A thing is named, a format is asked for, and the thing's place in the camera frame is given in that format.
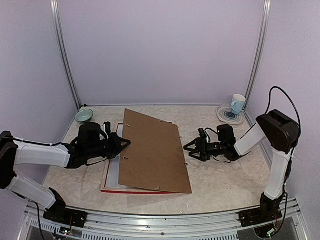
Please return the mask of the cat and books photo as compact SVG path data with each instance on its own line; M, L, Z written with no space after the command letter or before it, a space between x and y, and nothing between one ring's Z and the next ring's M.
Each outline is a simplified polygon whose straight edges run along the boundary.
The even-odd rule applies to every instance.
M109 161L106 173L106 180L104 184L104 187L106 189L115 189L115 191L118 191L119 189L127 188L126 186L119 184L120 161L120 155Z

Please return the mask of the red wooden picture frame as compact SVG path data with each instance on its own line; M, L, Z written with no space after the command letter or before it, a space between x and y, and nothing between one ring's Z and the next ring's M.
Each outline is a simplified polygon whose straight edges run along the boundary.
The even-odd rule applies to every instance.
M134 132L125 130L130 126L131 121L127 117L124 118L123 123L117 125L116 133L120 137L129 138L132 144L116 158L105 164L101 192L133 195L170 194L169 191L164 191L158 186L152 186L151 180L154 175L151 166L155 163L152 157L156 156L156 152L149 148L139 150L138 147L145 146L145 140L141 140L134 134L143 128L134 127Z

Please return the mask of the brown frame backing board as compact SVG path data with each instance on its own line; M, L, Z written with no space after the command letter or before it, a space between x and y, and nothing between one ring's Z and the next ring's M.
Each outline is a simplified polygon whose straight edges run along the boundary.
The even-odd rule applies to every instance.
M192 193L176 124L126 109L122 137L131 144L120 154L120 185L156 192Z

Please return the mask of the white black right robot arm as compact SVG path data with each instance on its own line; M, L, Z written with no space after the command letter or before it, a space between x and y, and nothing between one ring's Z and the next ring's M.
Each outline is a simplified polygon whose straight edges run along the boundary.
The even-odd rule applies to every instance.
M286 182L291 174L292 159L302 134L302 125L299 115L293 120L277 109L266 109L255 121L240 139L236 139L231 125L219 125L215 130L217 142L211 142L206 129L200 128L199 137L186 144L183 149L190 157L201 162L224 156L228 163L232 163L268 140L272 147L271 170L260 198L260 207L255 212L260 222L266 222L275 214L287 195Z

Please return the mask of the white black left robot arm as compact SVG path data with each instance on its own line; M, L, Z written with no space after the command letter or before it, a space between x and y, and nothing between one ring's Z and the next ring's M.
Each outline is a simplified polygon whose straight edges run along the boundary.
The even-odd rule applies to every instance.
M90 166L91 159L112 160L125 150L131 141L111 131L110 122L99 125L85 123L71 143L40 143L14 137L10 131L0 134L0 188L43 206L47 213L63 223L70 211L60 194L51 187L18 173L17 167L39 165L78 169Z

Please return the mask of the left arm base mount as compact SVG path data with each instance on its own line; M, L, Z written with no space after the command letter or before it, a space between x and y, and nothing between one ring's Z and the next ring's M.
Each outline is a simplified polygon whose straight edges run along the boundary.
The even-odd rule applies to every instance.
M63 204L54 204L51 208L46 209L43 214L44 219L78 228L84 228L87 216L87 212L67 208Z

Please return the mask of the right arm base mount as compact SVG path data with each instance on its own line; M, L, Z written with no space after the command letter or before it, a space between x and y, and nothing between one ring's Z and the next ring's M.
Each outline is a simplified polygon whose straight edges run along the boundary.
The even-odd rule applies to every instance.
M258 225L276 219L282 218L280 210L280 203L282 202L285 194L283 193L279 198L271 200L264 193L261 194L260 205L257 208L249 210L242 210L239 212L239 220L242 227L249 227Z

